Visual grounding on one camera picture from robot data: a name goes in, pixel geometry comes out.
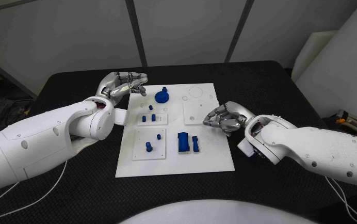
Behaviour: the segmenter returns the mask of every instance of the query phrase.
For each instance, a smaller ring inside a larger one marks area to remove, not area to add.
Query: gray wall
[[[246,0],[132,1],[149,66],[224,61]],[[290,67],[309,33],[338,29],[355,8],[357,0],[256,0],[230,62]],[[139,66],[129,15],[125,0],[37,0],[0,10],[0,68],[38,94],[57,72]]]
[[[357,0],[254,0],[230,62],[292,68],[309,34],[339,29],[355,8]]]

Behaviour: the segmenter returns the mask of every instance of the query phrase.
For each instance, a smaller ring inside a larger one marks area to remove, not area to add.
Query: black mesh surface
[[[323,128],[323,123],[276,62],[238,62],[192,66],[110,69],[54,74],[43,88],[30,115],[80,102],[94,94],[110,71],[148,74],[148,84],[214,83],[218,103],[234,101],[256,115],[274,114],[297,127]],[[117,105],[126,108],[128,97]],[[231,199],[259,203],[296,214],[339,200],[322,176],[284,158],[273,166],[257,156],[247,158],[235,145],[243,131],[228,138],[234,172],[115,178],[120,149],[120,126],[106,140],[69,160],[63,178],[47,197],[0,223],[116,223],[162,204],[192,199]],[[0,199],[5,213],[35,201],[54,184],[63,165],[21,182]],[[357,187],[341,183],[346,196]]]

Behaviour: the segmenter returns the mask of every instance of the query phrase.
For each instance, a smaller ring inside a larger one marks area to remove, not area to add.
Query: black table
[[[256,115],[276,114],[297,127],[325,127],[284,70],[271,61],[58,73],[45,83],[30,115],[92,96],[110,71],[146,73],[151,85],[214,83],[220,104],[234,101]],[[117,107],[126,108],[126,104],[128,96]],[[303,170],[292,159],[284,158],[273,166],[259,156],[244,156],[235,147],[243,131],[228,138],[234,172],[116,179],[122,130],[123,127],[115,125],[106,140],[84,148],[69,160],[51,193],[34,206],[1,218],[1,223],[116,223],[152,207],[192,199],[247,201],[296,214],[339,201],[323,177]],[[17,185],[0,199],[1,213],[41,197],[61,168],[63,165]],[[357,194],[355,186],[341,183],[341,187],[348,197]]]

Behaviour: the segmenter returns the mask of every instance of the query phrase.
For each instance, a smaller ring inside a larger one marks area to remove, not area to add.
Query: white round surface
[[[284,211],[253,203],[230,200],[176,202],[149,209],[122,223],[315,224],[315,222]]]

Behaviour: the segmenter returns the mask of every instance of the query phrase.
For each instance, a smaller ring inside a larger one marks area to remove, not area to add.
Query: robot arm
[[[145,96],[146,75],[109,73],[96,95],[9,125],[0,132],[0,188],[60,165],[103,140],[113,124],[125,125],[128,112],[116,109],[122,95]]]
[[[277,164],[287,156],[307,171],[357,185],[357,137],[313,127],[296,128],[280,117],[254,116],[234,102],[214,109],[202,124],[221,128],[227,136],[244,127],[237,147],[247,157],[257,153]]]

